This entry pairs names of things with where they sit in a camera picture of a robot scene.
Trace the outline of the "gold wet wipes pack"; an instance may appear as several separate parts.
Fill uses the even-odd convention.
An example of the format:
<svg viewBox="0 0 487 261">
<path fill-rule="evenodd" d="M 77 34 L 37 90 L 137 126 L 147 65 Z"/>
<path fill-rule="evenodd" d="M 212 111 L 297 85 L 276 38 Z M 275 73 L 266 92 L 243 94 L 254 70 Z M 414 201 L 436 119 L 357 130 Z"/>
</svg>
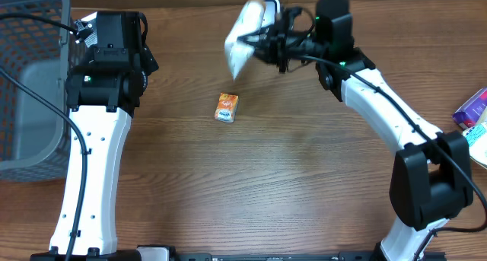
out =
<svg viewBox="0 0 487 261">
<path fill-rule="evenodd" d="M 475 125 L 463 131 L 463 136 L 469 145 L 470 158 L 486 168 L 487 165 L 487 131 L 486 122 Z"/>
</svg>

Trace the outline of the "small orange box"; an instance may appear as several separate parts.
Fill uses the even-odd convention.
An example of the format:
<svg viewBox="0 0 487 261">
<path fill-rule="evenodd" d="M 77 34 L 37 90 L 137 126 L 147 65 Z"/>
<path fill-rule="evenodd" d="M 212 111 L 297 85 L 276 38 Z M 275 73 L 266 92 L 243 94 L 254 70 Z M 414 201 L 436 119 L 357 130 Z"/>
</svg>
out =
<svg viewBox="0 0 487 261">
<path fill-rule="evenodd" d="M 232 123 L 235 119 L 239 97 L 233 94 L 220 93 L 215 110 L 215 119 L 224 123 Z"/>
</svg>

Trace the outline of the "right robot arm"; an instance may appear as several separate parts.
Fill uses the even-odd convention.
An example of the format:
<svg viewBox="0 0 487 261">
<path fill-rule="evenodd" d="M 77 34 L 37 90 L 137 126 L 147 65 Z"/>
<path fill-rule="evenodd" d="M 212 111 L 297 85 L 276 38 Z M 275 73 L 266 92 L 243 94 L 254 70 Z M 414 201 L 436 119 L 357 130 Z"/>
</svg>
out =
<svg viewBox="0 0 487 261">
<path fill-rule="evenodd" d="M 314 62 L 323 88 L 361 115 L 394 156 L 389 197 L 396 219 L 373 260 L 424 260 L 432 238 L 472 204 L 469 146 L 412 110 L 354 44 L 349 0 L 319 0 L 312 25 L 293 29 L 302 8 L 283 9 L 273 24 L 243 37 L 258 59 L 285 72 L 292 59 Z"/>
</svg>

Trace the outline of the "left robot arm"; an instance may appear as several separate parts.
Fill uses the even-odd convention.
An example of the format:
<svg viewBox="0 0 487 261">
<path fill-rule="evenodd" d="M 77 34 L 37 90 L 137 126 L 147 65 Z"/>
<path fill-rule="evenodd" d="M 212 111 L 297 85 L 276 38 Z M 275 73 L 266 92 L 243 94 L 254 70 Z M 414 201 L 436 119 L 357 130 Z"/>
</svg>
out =
<svg viewBox="0 0 487 261">
<path fill-rule="evenodd" d="M 120 250 L 116 193 L 123 146 L 135 108 L 158 64 L 137 11 L 98 11 L 77 22 L 84 58 L 66 78 L 71 147 L 62 209 L 49 249 L 32 260 L 162 260 L 166 246 Z"/>
</svg>

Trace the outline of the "red purple snack packet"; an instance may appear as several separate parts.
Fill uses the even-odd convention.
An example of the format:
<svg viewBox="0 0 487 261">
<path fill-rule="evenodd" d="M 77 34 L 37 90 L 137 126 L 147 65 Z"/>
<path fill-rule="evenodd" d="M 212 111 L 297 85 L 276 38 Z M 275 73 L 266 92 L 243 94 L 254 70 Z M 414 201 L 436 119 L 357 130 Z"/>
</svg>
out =
<svg viewBox="0 0 487 261">
<path fill-rule="evenodd" d="M 478 90 L 452 115 L 454 122 L 462 129 L 473 127 L 486 108 L 486 88 Z"/>
</svg>

